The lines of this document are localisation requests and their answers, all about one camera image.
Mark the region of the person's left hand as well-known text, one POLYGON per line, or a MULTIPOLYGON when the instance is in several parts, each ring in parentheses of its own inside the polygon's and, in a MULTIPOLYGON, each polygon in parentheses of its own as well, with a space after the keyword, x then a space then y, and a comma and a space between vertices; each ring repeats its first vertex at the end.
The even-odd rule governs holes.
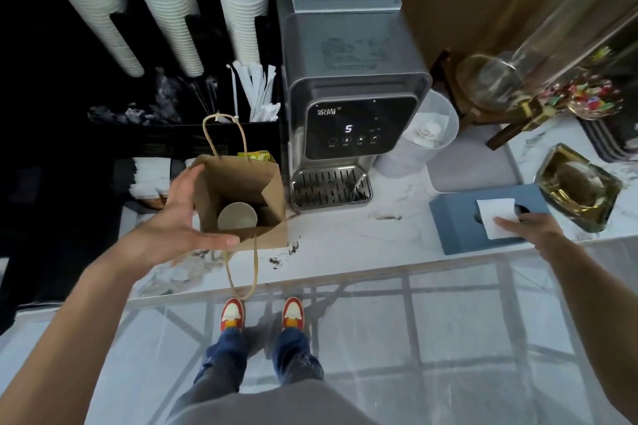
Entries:
POLYGON ((205 233, 193 227, 195 183, 203 170, 204 165, 199 164, 180 173, 170 186, 164 208, 118 240, 115 249, 121 262, 132 264, 145 274, 157 265, 177 260, 194 251, 229 250, 229 248, 175 248, 168 240, 175 233, 205 233))

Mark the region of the person's right hand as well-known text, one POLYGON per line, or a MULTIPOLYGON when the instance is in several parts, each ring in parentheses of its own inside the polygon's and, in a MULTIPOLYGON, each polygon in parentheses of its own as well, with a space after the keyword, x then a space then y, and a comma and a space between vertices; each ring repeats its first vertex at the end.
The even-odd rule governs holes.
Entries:
POLYGON ((563 234, 557 221, 548 213, 527 212, 530 218, 527 226, 530 228, 527 237, 521 237, 534 245, 539 252, 545 252, 559 244, 565 244, 568 239, 563 234))

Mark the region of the white tissue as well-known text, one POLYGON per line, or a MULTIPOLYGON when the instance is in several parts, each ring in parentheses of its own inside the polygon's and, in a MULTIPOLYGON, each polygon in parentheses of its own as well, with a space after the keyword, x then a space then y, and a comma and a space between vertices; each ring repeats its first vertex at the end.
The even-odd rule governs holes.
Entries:
POLYGON ((489 240, 496 241, 517 238, 516 234, 500 227, 495 221, 496 218, 502 218, 508 221, 519 220, 515 212, 515 199, 477 200, 477 206, 486 236, 489 240))

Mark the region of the brown paper bag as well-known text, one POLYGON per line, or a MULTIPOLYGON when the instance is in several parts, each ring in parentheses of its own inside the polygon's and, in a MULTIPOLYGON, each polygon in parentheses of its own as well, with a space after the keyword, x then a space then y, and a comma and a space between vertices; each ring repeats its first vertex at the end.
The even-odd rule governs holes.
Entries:
POLYGON ((274 162, 255 160, 248 152, 246 135, 241 124, 226 114, 206 116, 202 130, 209 143, 212 155, 200 155, 193 166, 202 171, 196 179, 193 202, 200 220, 200 229, 205 233, 230 234, 239 238, 237 244, 222 251, 228 283, 234 296, 242 301, 253 295, 258 283, 260 250, 285 248, 288 240, 288 220, 283 181, 279 165, 274 162), (239 129, 243 155, 219 155, 209 134, 208 123, 219 118, 232 120, 239 129), (247 204, 256 211, 254 226, 222 229, 218 222, 224 208, 230 204, 247 204), (251 252, 253 282, 245 295, 240 295, 232 280, 230 259, 236 252, 251 252))

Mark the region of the person's left forearm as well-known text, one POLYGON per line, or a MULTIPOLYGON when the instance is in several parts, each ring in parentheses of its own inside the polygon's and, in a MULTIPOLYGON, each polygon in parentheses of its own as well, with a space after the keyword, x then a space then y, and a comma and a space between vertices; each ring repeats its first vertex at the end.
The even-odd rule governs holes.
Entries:
POLYGON ((84 425, 133 284, 141 244, 119 242, 81 274, 0 396, 0 425, 84 425))

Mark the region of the white paper cup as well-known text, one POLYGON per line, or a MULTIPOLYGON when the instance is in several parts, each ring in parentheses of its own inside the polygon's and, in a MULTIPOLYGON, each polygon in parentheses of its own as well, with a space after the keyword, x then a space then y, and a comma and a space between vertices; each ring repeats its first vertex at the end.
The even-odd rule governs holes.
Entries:
POLYGON ((255 228, 259 222, 256 210, 247 203, 235 202, 225 206, 218 215, 219 230, 255 228))

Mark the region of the person's left red white shoe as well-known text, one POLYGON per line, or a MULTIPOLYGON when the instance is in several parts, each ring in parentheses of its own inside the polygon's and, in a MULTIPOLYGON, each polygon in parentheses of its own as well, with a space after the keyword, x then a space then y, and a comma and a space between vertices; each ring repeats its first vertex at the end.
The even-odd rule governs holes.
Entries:
POLYGON ((220 332, 224 333, 227 330, 243 331, 245 317, 244 302, 237 297, 230 298, 225 303, 221 313, 220 332))

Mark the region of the gold glass ashtray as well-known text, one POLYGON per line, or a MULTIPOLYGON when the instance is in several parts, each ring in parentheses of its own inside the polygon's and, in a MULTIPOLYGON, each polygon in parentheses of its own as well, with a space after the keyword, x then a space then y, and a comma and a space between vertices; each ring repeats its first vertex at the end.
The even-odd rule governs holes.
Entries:
POLYGON ((605 230, 623 182, 559 143, 546 155, 534 178, 544 198, 588 233, 605 230))

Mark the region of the white plastic bin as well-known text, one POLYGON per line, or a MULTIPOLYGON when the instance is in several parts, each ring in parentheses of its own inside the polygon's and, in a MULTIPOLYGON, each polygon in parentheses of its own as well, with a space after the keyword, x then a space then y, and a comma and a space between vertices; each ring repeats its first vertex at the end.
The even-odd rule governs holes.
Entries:
POLYGON ((419 173, 457 137, 459 117, 451 101, 430 90, 395 147, 374 162, 376 171, 387 178, 404 178, 419 173))

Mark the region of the stack of dark plates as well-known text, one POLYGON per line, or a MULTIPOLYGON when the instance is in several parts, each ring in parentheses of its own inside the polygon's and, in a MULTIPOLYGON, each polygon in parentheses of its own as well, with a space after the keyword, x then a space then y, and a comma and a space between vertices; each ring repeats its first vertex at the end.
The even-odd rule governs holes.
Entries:
POLYGON ((579 124, 604 162, 638 162, 638 116, 616 113, 579 124))

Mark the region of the bundle of black stirrers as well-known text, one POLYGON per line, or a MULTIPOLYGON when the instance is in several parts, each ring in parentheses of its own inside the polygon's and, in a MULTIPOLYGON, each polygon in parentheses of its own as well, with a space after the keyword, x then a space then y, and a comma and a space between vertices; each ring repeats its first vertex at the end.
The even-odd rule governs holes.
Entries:
POLYGON ((200 123, 218 109, 219 79, 213 75, 197 78, 167 75, 156 69, 155 90, 150 100, 131 101, 125 107, 90 107, 87 118, 97 125, 176 127, 200 123))

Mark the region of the bundle of white wrapped straws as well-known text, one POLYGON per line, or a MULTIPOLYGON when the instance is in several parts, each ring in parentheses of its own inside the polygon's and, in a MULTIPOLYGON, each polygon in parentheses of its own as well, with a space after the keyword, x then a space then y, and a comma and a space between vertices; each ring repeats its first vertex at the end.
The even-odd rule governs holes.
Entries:
POLYGON ((234 114, 230 116, 230 119, 233 122, 240 120, 237 84, 241 83, 250 108, 248 121, 250 123, 278 121, 281 103, 272 102, 277 75, 275 66, 268 65, 267 69, 264 69, 261 64, 244 65, 236 60, 231 65, 227 64, 226 67, 230 70, 233 89, 234 114))

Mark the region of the grey shirt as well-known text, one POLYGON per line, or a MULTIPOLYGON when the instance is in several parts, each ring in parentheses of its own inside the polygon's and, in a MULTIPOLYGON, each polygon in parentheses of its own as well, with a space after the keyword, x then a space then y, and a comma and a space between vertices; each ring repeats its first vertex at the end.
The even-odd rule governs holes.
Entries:
POLYGON ((166 425, 379 425, 324 381, 187 405, 166 425))

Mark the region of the black cup dispenser rack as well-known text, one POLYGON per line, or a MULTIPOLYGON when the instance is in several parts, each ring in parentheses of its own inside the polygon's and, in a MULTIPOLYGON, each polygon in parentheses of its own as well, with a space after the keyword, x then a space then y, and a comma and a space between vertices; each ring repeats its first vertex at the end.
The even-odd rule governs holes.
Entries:
POLYGON ((122 112, 132 103, 146 109, 156 90, 148 74, 140 83, 98 47, 67 0, 0 0, 0 258, 34 244, 34 227, 56 234, 70 249, 83 241, 58 204, 89 198, 106 210, 106 170, 112 161, 141 155, 153 139, 179 159, 211 154, 194 96, 181 97, 183 123, 107 123, 89 119, 92 107, 122 112), (171 150, 181 144, 184 149, 171 150))

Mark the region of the silver water dispenser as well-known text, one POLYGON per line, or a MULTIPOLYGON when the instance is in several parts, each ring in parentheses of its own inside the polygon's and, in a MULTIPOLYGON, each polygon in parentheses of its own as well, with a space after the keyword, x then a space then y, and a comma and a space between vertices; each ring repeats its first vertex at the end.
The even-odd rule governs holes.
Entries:
POLYGON ((432 86, 401 10, 296 12, 275 0, 297 213, 361 206, 432 86))

